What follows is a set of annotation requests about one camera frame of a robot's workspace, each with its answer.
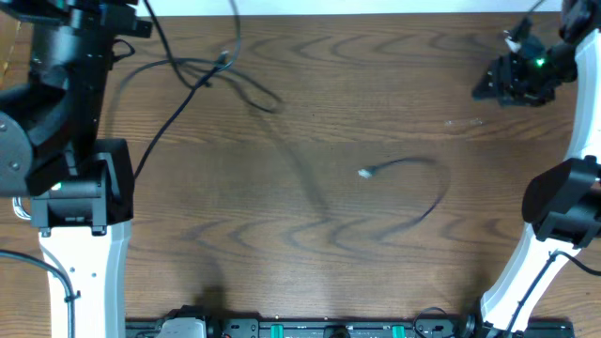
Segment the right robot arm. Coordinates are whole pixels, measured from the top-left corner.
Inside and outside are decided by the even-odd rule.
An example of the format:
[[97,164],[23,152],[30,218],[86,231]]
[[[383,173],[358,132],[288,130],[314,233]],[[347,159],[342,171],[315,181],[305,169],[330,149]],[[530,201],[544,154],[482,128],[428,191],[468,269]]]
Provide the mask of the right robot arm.
[[476,100],[542,107],[562,84],[578,85],[564,159],[535,177],[522,199],[524,227],[500,278],[479,298],[458,337],[523,337],[533,308],[567,262],[600,236],[600,3],[562,4],[560,42],[545,48],[525,15],[506,34],[508,54],[473,88]]

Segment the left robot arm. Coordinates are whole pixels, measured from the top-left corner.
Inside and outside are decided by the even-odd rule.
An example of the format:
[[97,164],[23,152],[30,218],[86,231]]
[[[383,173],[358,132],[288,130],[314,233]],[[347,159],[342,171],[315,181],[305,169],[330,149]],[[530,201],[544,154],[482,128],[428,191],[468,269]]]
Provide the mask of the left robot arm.
[[1,193],[30,201],[41,258],[3,251],[48,277],[52,336],[122,337],[133,217],[128,144],[98,136],[114,47],[147,38],[132,1],[5,1],[31,23],[24,84],[1,94]]

